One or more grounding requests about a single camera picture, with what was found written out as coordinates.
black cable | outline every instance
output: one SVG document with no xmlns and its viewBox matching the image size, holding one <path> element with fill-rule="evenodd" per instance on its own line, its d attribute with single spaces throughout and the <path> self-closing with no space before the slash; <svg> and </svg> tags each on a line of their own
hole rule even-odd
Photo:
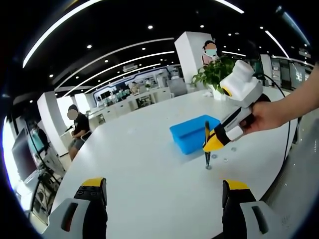
<svg viewBox="0 0 319 239">
<path fill-rule="evenodd" d="M 39 156 L 39 158 L 40 158 L 40 160 L 41 160 L 41 162 L 42 162 L 44 168 L 46 169 L 47 173 L 48 173 L 52 178 L 54 178 L 54 180 L 57 182 L 57 184 L 60 185 L 60 182 L 54 177 L 53 173 L 50 172 L 50 168 L 45 164 L 45 162 L 43 161 L 43 159 L 42 159 L 42 157 L 41 157 L 41 155 L 40 155 L 40 152 L 38 151 L 37 147 L 35 146 L 35 143 L 34 143 L 33 138 L 32 138 L 32 136 L 31 136 L 31 133 L 30 133 L 30 130 L 29 130 L 29 126 L 28 126 L 28 123 L 26 122 L 26 120 L 25 120 L 25 126 L 26 126 L 26 131 L 27 131 L 27 133 L 29 134 L 29 136 L 30 136 L 30 138 L 31 138 L 32 144 L 33 144 L 33 146 L 34 146 L 34 148 L 35 148 L 35 150 L 36 150 L 36 153 L 37 153 L 37 155 Z"/>
<path fill-rule="evenodd" d="M 269 80 L 271 80 L 271 81 L 275 84 L 275 86 L 277 86 L 277 88 L 280 90 L 281 94 L 282 94 L 284 97 L 286 97 L 285 94 L 284 94 L 284 92 L 283 92 L 283 90 L 277 85 L 277 83 L 276 83 L 273 79 L 271 79 L 269 76 L 267 76 L 266 74 L 264 74 L 264 73 L 259 73 L 259 74 L 255 74 L 254 76 L 266 76 Z M 291 124 L 291 120 L 289 121 L 289 124 L 288 124 L 288 136 L 287 136 L 287 143 L 286 143 L 286 149 L 285 149 L 284 162 L 285 162 L 285 160 L 286 160 L 286 155 L 287 155 L 287 148 L 288 148 L 289 135 L 290 135 L 290 124 Z"/>
</svg>

ceiling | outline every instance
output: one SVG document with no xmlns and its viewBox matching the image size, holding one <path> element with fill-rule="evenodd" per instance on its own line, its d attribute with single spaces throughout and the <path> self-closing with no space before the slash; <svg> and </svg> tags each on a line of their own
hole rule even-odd
<svg viewBox="0 0 319 239">
<path fill-rule="evenodd" d="M 10 21 L 7 20 L 8 31 L 11 33 L 9 37 L 13 40 L 10 38 L 9 47 L 5 50 L 8 55 L 14 55 L 15 67 L 22 66 L 22 61 L 32 45 L 53 23 L 84 2 L 86 1 L 31 0 L 22 3 L 24 5 L 20 7 L 22 9 L 15 11 L 15 17 L 23 18 L 24 21 L 18 21 L 16 18 L 11 20 L 12 15 Z M 131 59 L 175 51 L 174 40 L 184 31 L 210 33 L 216 38 L 217 48 L 246 54 L 247 57 L 257 53 L 266 54 L 267 51 L 269 54 L 283 56 L 280 48 L 265 33 L 265 30 L 268 30 L 291 58 L 305 59 L 298 54 L 299 48 L 304 47 L 304 43 L 275 14 L 276 8 L 282 5 L 306 35 L 311 36 L 312 29 L 308 23 L 310 16 L 300 13 L 300 6 L 297 3 L 286 0 L 228 0 L 228 2 L 241 8 L 245 13 L 240 14 L 214 0 L 103 0 L 93 4 L 72 16 L 45 39 L 27 65 L 19 69 L 20 87 L 11 84 L 13 95 L 35 92 L 32 97 L 36 100 L 44 91 L 57 89 L 65 79 L 86 64 L 107 53 L 140 42 L 173 38 L 129 47 L 111 54 L 81 70 L 61 86 L 76 86 L 107 68 Z M 166 65 L 171 62 L 178 63 L 176 53 L 148 57 L 132 63 L 141 64 L 143 67 L 156 63 Z M 122 73 L 123 65 L 83 85 L 93 87 Z M 59 91 L 58 96 L 63 96 L 66 92 Z M 29 100 L 19 104 L 26 106 Z"/>
</svg>

human hand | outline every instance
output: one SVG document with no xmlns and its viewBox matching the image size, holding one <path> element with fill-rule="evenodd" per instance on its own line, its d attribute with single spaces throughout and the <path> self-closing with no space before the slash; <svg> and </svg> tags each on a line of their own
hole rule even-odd
<svg viewBox="0 0 319 239">
<path fill-rule="evenodd" d="M 255 121 L 250 126 L 245 127 L 244 120 L 240 123 L 244 128 L 244 134 L 278 128 L 285 123 L 279 102 L 257 102 L 252 107 L 252 113 Z"/>
</svg>

green leaves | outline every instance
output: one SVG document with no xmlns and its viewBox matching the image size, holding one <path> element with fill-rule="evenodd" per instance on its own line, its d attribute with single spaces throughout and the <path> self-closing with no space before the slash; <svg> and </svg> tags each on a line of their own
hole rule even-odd
<svg viewBox="0 0 319 239">
<path fill-rule="evenodd" d="M 209 65 L 199 68 L 197 74 L 193 76 L 193 82 L 202 82 L 206 87 L 207 84 L 213 85 L 215 89 L 223 93 L 219 82 L 232 73 L 235 62 L 227 56 L 221 56 L 218 60 L 212 61 Z"/>
</svg>

blue plastic box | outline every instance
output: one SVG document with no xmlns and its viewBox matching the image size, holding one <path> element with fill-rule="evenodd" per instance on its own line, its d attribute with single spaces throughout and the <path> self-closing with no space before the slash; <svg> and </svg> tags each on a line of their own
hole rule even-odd
<svg viewBox="0 0 319 239">
<path fill-rule="evenodd" d="M 209 122 L 210 130 L 219 124 L 219 120 L 203 115 L 169 128 L 175 143 L 183 154 L 191 154 L 203 148 L 205 141 L 205 122 Z"/>
</svg>

